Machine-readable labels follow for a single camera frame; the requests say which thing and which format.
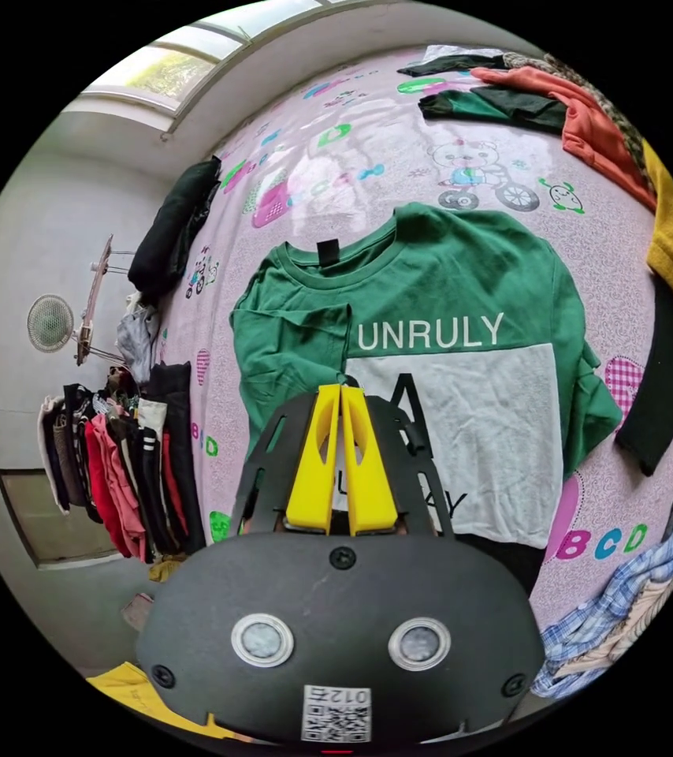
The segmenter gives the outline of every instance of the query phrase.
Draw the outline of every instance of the tree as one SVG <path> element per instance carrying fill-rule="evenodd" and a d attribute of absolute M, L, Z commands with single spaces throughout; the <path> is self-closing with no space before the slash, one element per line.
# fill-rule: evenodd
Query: tree
<path fill-rule="evenodd" d="M 128 87 L 182 100 L 187 90 L 211 69 L 210 63 L 171 52 L 127 82 Z"/>

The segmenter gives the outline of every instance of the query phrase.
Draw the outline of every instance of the screw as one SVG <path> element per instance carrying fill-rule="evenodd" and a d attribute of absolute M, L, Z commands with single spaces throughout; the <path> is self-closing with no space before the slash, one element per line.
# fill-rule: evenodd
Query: screw
<path fill-rule="evenodd" d="M 502 685 L 502 696 L 517 696 L 526 685 L 526 677 L 522 673 L 510 676 Z"/>
<path fill-rule="evenodd" d="M 153 665 L 153 679 L 161 688 L 173 688 L 177 679 L 165 665 Z"/>
<path fill-rule="evenodd" d="M 349 570 L 356 560 L 355 553 L 348 546 L 338 546 L 329 555 L 329 562 L 337 570 Z"/>

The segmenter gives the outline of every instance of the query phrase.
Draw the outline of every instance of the qr code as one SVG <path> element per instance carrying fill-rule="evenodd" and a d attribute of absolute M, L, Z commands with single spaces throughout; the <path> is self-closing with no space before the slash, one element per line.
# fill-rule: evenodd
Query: qr code
<path fill-rule="evenodd" d="M 370 689 L 306 686 L 302 741 L 370 741 Z"/>

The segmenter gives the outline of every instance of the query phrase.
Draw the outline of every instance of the plaid shirt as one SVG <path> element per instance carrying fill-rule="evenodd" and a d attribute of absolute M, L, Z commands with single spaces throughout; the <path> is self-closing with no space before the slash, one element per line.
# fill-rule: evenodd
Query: plaid shirt
<path fill-rule="evenodd" d="M 568 660 L 594 649 L 610 631 L 628 617 L 631 605 L 647 581 L 663 583 L 673 578 L 673 532 L 669 539 L 623 563 L 607 587 L 595 599 L 584 602 L 541 634 L 546 659 L 531 691 L 538 696 L 562 699 L 575 694 L 606 668 L 555 678 Z"/>

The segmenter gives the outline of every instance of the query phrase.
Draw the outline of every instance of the window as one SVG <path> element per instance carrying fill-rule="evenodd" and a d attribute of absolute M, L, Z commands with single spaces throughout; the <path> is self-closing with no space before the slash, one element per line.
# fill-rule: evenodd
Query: window
<path fill-rule="evenodd" d="M 61 513 L 44 470 L 0 470 L 0 491 L 37 567 L 116 552 L 105 526 L 93 523 L 84 508 L 72 507 L 68 516 Z"/>
<path fill-rule="evenodd" d="M 214 65 L 177 50 L 143 47 L 106 71 L 92 87 L 128 87 L 162 95 L 178 104 Z"/>
<path fill-rule="evenodd" d="M 222 10 L 203 20 L 231 32 L 242 32 L 247 37 L 256 37 L 282 21 L 320 7 L 323 7 L 323 3 L 318 0 L 262 0 Z"/>
<path fill-rule="evenodd" d="M 229 55 L 277 24 L 338 2 L 342 0 L 261 0 L 223 10 L 137 50 L 82 94 L 137 103 L 175 117 L 182 102 Z"/>

